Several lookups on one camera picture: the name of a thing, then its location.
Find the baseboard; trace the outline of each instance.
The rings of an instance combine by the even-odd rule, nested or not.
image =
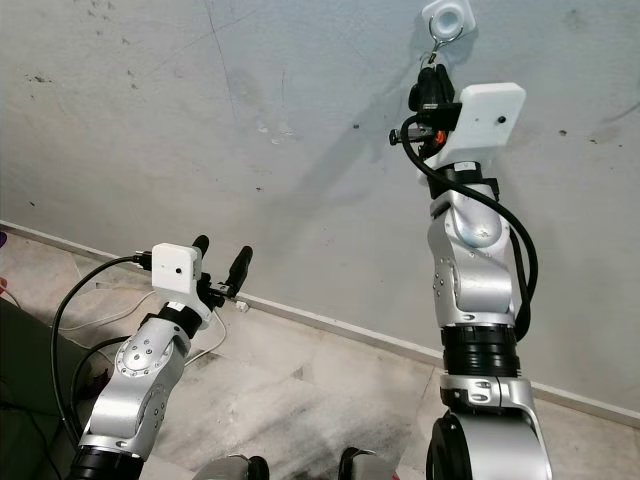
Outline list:
[[[25,238],[36,240],[46,245],[60,248],[79,255],[85,255],[97,260],[111,260],[116,258],[107,252],[96,250],[84,245],[70,242],[63,238],[48,235],[37,230],[22,227],[14,223],[0,220],[2,229]],[[411,358],[423,363],[435,365],[442,368],[442,353],[438,350],[423,347],[415,343],[407,342],[395,337],[383,335],[381,333],[358,327],[340,320],[307,312],[299,308],[290,307],[281,303],[272,302],[263,298],[255,297],[244,292],[237,295],[237,299],[246,302],[252,308],[263,312],[271,313],[294,322],[299,322],[310,327],[324,330],[336,335],[340,335],[352,340],[356,340],[367,345],[381,348],[398,355]],[[566,390],[561,390],[548,385],[532,382],[536,398],[546,400],[564,407],[572,408],[590,415],[595,415],[607,420],[618,422],[634,428],[640,428],[640,412],[620,408],[615,405],[582,397]]]

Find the floor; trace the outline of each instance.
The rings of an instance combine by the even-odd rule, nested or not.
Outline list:
[[[65,293],[98,262],[9,234],[0,276],[22,307],[50,323]],[[127,310],[151,290],[144,274],[114,268],[69,306],[64,327]],[[64,332],[83,345],[135,331],[155,295],[127,318]],[[444,413],[442,372],[430,365],[257,310],[219,311],[224,343],[188,366],[168,405],[142,478],[187,480],[210,459],[262,455],[276,479],[334,479],[348,445],[398,465],[402,480],[423,479],[431,426]],[[219,325],[200,332],[193,353],[215,345]],[[95,368],[107,365],[96,357]],[[636,479],[640,432],[538,401],[557,479]],[[63,453],[57,459],[64,459]],[[53,478],[43,470],[42,480]]]

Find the wall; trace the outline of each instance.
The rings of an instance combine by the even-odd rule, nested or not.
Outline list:
[[[206,233],[219,274],[251,244],[247,292],[439,348],[428,195],[386,140],[425,3],[5,2],[2,219],[118,254]],[[528,92],[494,169],[541,260],[524,373],[640,410],[640,6],[473,8],[457,88]]]

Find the metal hook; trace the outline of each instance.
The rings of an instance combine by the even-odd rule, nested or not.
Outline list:
[[[431,16],[431,18],[429,19],[429,35],[431,35],[431,38],[433,38],[433,41],[435,42],[435,44],[433,45],[433,49],[431,50],[431,54],[429,55],[429,61],[427,62],[429,65],[431,65],[435,61],[436,55],[438,54],[438,50],[440,49],[440,47],[457,40],[460,37],[460,35],[462,35],[462,31],[464,30],[464,25],[462,25],[460,27],[460,31],[456,33],[453,37],[445,38],[444,40],[441,40],[433,34],[433,28],[431,26],[432,23],[433,23],[433,16]],[[422,67],[424,66],[425,58],[427,58],[426,52],[424,55],[422,55],[422,58],[420,61],[420,70],[422,70]]]

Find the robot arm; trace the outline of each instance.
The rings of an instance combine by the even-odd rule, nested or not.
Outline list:
[[[137,259],[151,269],[152,284],[166,301],[149,314],[116,354],[113,377],[102,391],[79,442],[69,479],[137,479],[155,444],[169,395],[184,371],[191,339],[206,328],[214,307],[233,297],[252,257],[244,247],[223,284],[211,288],[201,272],[208,239],[193,247],[156,245]]]
[[[446,370],[440,395],[449,410],[433,427],[428,479],[551,479],[531,385],[519,377],[516,355],[529,297],[521,288],[516,315],[505,263],[509,240],[517,242],[510,223],[530,239],[497,204],[497,181],[482,174],[506,144],[524,99],[524,90],[505,83],[467,87],[455,103],[444,66],[429,65],[409,97],[417,114],[389,136],[392,145],[403,144],[433,199],[428,241]],[[418,153],[412,143],[420,144]],[[535,286],[535,253],[530,258]]]

